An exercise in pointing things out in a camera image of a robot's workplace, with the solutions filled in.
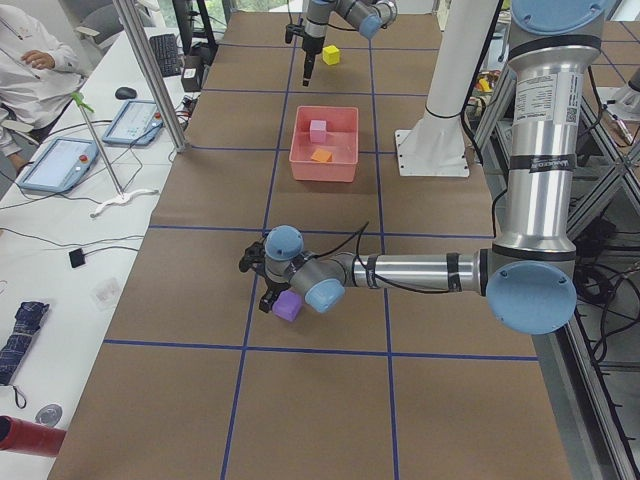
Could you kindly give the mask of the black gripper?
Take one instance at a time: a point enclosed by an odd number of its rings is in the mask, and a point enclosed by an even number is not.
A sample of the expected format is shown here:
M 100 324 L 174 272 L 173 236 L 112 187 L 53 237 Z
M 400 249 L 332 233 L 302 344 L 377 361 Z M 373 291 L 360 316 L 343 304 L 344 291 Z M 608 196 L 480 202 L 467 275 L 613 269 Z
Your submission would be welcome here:
M 266 292 L 260 298 L 259 309 L 264 313 L 270 313 L 280 294 L 291 288 L 288 282 L 277 282 L 269 277 L 265 278 Z
M 319 55 L 323 49 L 323 38 L 305 34 L 303 36 L 302 48 L 305 52 L 302 85 L 308 87 L 308 82 L 310 82 L 313 77 L 316 56 Z

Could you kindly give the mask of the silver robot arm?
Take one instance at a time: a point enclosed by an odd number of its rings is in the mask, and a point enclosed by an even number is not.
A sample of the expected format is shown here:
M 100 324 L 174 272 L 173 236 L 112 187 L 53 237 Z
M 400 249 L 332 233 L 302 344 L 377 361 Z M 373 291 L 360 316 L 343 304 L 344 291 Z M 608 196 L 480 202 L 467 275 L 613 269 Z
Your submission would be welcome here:
M 316 57 L 322 53 L 331 14 L 335 13 L 361 36 L 371 40 L 377 32 L 391 25 L 397 17 L 394 1 L 312 0 L 302 24 L 302 49 L 305 53 L 302 85 L 308 87 Z
M 598 57 L 606 3 L 515 1 L 509 68 L 516 75 L 506 217 L 488 249 L 472 255 L 309 252 L 301 233 L 274 228 L 244 265 L 266 282 L 259 307 L 331 309 L 349 287 L 420 294 L 474 291 L 498 320 L 531 335 L 572 317 L 575 247 L 566 225 L 576 166 L 583 76 Z

